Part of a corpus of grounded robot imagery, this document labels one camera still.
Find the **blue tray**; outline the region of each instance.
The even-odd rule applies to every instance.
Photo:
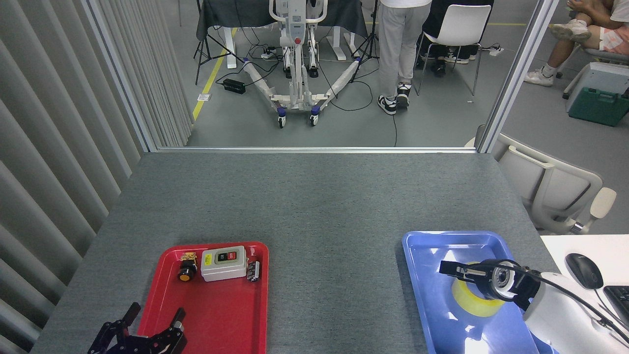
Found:
[[[534,338],[516,304],[505,303],[491,317],[469,314],[452,297],[455,278],[438,272],[442,260],[513,259],[499,235],[489,231],[413,231],[404,235],[402,245],[429,353],[553,352]]]

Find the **tripod stand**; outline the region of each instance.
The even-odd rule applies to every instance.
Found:
[[[203,14],[201,13],[201,2],[200,2],[200,0],[197,0],[197,9],[199,10],[199,16],[202,16]],[[212,55],[210,55],[210,53],[209,53],[209,45],[208,45],[208,37],[210,39],[212,39],[214,42],[216,42],[218,45],[220,45],[223,49],[225,49],[225,54],[217,55],[216,57],[213,57]],[[197,49],[194,52],[194,56],[192,58],[195,59],[197,54],[199,54],[199,64],[197,65],[197,76],[196,76],[196,78],[194,80],[194,84],[195,85],[197,85],[197,83],[199,82],[199,71],[201,70],[201,65],[209,62],[212,59],[217,59],[217,58],[220,58],[220,57],[226,57],[227,55],[233,55],[238,61],[240,61],[243,64],[245,63],[234,52],[232,52],[230,49],[225,47],[221,42],[217,41],[214,37],[209,35],[209,33],[206,34],[205,38],[203,38],[202,41],[199,41],[199,44],[197,44]]]
[[[352,57],[356,57],[356,53],[358,53],[358,51],[362,51],[362,55],[360,56],[358,67],[356,67],[356,71],[354,71],[354,74],[352,75],[352,79],[350,80],[350,83],[352,83],[354,79],[356,78],[356,74],[358,73],[358,70],[360,70],[360,66],[362,64],[364,64],[369,59],[380,58],[375,55],[376,51],[374,48],[374,43],[378,39],[378,36],[376,35],[376,15],[378,14],[378,3],[379,1],[376,0],[376,5],[374,6],[374,12],[371,13],[371,18],[373,19],[371,23],[371,32],[369,33],[367,38],[365,38],[365,40],[359,45],[359,47],[356,48],[356,50],[352,53]]]

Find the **white sneaker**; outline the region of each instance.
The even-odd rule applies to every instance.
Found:
[[[592,36],[586,25],[576,20],[570,20],[565,25],[550,25],[550,32],[558,40],[571,40],[577,43],[583,43]]]
[[[445,61],[447,61],[448,63],[454,63],[455,61],[457,62],[457,64],[467,64],[470,62],[469,59],[459,59],[456,57],[456,55],[454,55],[454,53],[449,52],[447,57],[443,58]]]
[[[383,95],[378,96],[378,106],[382,108],[384,113],[388,115],[394,115],[396,113],[396,108],[398,107],[397,100],[390,100]]]
[[[411,93],[411,84],[398,84],[398,107],[408,107],[408,95]]]
[[[546,77],[542,74],[541,69],[537,69],[535,71],[531,71],[528,74],[526,74],[526,76],[524,77],[524,82],[529,83],[529,84],[534,84],[534,85],[551,87],[554,79],[555,79],[554,75],[551,75],[550,77]]]

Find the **table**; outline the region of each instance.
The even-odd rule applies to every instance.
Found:
[[[413,230],[494,231],[520,264],[557,269],[489,154],[146,154],[31,354],[86,351],[144,305],[169,247],[248,240],[270,252],[269,354],[426,353]]]
[[[629,254],[629,234],[624,235],[544,235],[542,241],[550,252],[561,274],[574,278],[565,264],[569,253],[580,253],[598,266],[603,276],[603,286],[629,285],[629,275],[624,263]],[[603,291],[603,302],[613,311]]]
[[[268,0],[203,0],[196,36],[202,41],[211,26],[223,26],[226,46],[234,52],[230,28],[262,27],[274,22],[269,14]],[[333,36],[329,39],[338,60],[345,60],[339,42],[341,27],[351,33],[345,39],[353,52],[356,50],[353,34],[367,37],[359,0],[329,0],[328,15],[319,25],[334,27]],[[236,67],[236,60],[232,56],[228,57],[227,62],[228,68]]]

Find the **shorts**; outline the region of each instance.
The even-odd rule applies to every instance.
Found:
[[[615,30],[601,27],[599,49],[605,52],[629,55],[629,27],[621,26]]]

